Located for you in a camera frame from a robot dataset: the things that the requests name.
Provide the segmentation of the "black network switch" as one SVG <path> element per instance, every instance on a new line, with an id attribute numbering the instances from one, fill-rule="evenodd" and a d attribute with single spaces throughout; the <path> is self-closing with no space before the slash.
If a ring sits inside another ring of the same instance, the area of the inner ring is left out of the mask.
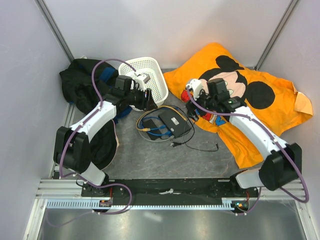
<path id="1" fill-rule="evenodd" d="M 177 112 L 166 110 L 158 115 L 175 138 L 180 138 L 191 130 L 188 120 L 185 120 Z"/>

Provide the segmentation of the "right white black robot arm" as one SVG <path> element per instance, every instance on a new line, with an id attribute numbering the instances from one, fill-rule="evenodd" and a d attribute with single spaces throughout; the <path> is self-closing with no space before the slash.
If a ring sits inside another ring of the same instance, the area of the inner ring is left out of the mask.
<path id="1" fill-rule="evenodd" d="M 300 179 L 302 174 L 302 149 L 288 144 L 269 130 L 238 96 L 232 97 L 221 78 L 209 81 L 192 79 L 186 84 L 189 96 L 188 110 L 193 115 L 209 113 L 225 117 L 256 147 L 263 158 L 260 168 L 244 170 L 235 175 L 229 191 L 242 196 L 248 188 L 265 187 L 275 191 Z"/>

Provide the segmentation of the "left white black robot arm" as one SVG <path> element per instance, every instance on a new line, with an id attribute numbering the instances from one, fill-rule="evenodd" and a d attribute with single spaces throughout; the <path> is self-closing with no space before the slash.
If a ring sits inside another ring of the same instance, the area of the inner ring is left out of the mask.
<path id="1" fill-rule="evenodd" d="M 53 161 L 59 170 L 69 169 L 92 185 L 99 197 L 110 191 L 108 176 L 93 163 L 91 140 L 105 124 L 112 121 L 128 106 L 150 111 L 158 106 L 152 98 L 152 90 L 146 87 L 151 77 L 142 73 L 135 78 L 119 75 L 115 85 L 105 94 L 97 106 L 71 127 L 61 126 L 56 132 Z"/>

